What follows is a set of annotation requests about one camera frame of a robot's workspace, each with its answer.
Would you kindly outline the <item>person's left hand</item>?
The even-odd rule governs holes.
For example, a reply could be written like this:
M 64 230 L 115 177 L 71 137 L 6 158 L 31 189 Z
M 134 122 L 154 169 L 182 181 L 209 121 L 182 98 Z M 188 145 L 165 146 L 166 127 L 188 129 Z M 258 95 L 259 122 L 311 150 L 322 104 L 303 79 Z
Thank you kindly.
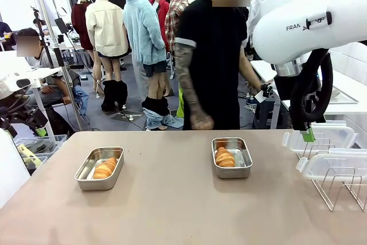
M 259 83 L 256 83 L 256 84 L 248 84 L 248 88 L 249 88 L 249 93 L 252 95 L 252 96 L 255 96 L 257 95 L 261 89 L 263 88 L 263 83 L 259 82 Z

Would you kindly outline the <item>person's tattooed right hand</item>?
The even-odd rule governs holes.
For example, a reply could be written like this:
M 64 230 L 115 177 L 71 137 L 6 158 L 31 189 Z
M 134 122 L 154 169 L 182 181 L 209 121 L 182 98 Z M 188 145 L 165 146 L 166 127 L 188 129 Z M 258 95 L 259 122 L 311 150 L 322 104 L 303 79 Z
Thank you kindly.
M 212 130 L 214 126 L 213 119 L 206 113 L 192 114 L 190 122 L 193 130 Z

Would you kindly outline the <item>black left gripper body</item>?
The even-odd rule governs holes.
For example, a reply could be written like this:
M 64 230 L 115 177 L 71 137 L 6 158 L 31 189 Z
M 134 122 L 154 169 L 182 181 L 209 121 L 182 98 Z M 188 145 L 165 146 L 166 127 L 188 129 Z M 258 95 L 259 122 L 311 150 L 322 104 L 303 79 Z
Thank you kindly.
M 47 117 L 38 107 L 30 110 L 23 109 L 15 114 L 18 122 L 27 125 L 32 130 L 43 128 L 48 123 Z

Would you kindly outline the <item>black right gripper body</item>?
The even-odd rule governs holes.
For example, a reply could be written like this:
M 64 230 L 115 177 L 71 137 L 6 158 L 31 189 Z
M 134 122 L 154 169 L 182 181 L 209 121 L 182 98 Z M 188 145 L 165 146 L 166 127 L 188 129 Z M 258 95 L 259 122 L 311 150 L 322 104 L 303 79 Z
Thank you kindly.
M 288 100 L 288 111 L 293 126 L 309 126 L 312 123 L 325 123 L 326 89 L 315 76 L 310 84 L 299 76 L 275 78 L 280 99 Z

